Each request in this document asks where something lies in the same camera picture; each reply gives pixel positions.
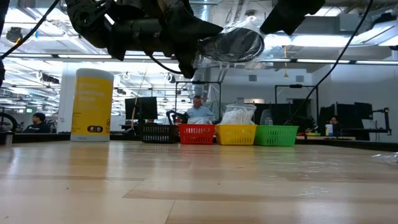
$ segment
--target plastic basket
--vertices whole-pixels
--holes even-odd
[[[253,145],[256,128],[257,125],[219,124],[216,126],[217,143],[235,146]]]
[[[145,143],[175,143],[178,141],[178,126],[145,124],[140,129],[140,135]]]
[[[212,144],[215,126],[212,124],[180,124],[181,144]]]
[[[255,144],[260,146],[294,146],[298,126],[257,127]]]

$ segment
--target green basket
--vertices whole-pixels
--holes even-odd
[[[257,127],[254,143],[260,146],[294,146],[298,126],[268,126]]]

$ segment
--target red basket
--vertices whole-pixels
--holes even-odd
[[[180,124],[181,144],[212,144],[215,125]]]

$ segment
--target black basket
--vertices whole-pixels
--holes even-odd
[[[145,124],[140,129],[144,143],[175,143],[178,141],[177,125]]]

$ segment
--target yellow basket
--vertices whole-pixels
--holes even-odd
[[[219,124],[216,126],[217,143],[230,146],[254,144],[257,125]]]

